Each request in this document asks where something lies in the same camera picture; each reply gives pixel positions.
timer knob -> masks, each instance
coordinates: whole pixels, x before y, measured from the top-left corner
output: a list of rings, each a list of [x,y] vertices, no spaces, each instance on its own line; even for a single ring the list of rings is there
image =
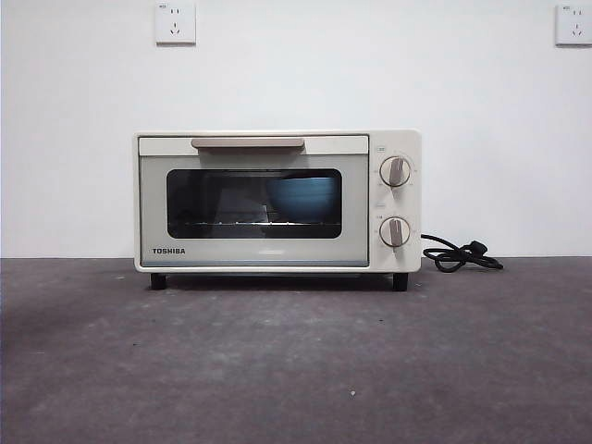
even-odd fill
[[[380,226],[380,239],[389,247],[401,247],[409,240],[409,224],[400,217],[389,217]]]
[[[400,187],[411,174],[409,162],[399,156],[389,157],[380,166],[380,177],[390,187]]]

blue bowl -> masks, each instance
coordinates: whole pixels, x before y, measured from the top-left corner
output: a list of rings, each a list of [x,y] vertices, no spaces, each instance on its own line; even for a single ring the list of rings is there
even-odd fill
[[[271,204],[290,222],[321,222],[339,199],[335,178],[274,179],[266,188]]]

wall socket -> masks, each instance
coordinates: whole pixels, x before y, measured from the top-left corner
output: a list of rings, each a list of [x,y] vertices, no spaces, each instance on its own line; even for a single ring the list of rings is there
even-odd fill
[[[555,44],[592,45],[592,5],[556,6]]]
[[[156,44],[195,44],[195,4],[157,3],[154,29]]]

oven leg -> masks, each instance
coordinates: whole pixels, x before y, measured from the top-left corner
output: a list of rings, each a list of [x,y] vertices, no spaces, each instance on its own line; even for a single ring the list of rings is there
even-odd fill
[[[393,291],[407,291],[408,280],[409,280],[409,273],[394,273],[392,275],[392,290]]]
[[[164,290],[167,287],[167,275],[160,273],[150,274],[150,288],[152,290]]]

power cord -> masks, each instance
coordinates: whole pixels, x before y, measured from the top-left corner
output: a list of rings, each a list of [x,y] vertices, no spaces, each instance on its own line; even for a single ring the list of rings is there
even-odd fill
[[[456,270],[466,264],[477,264],[485,268],[495,268],[501,270],[503,265],[500,264],[493,257],[484,256],[487,252],[487,247],[481,242],[473,240],[468,245],[457,247],[452,242],[438,238],[436,236],[430,236],[429,234],[422,234],[422,239],[430,239],[443,243],[450,248],[426,248],[424,250],[425,257],[434,261],[436,268],[442,273],[454,273]],[[456,265],[444,266],[443,263],[455,262]]]

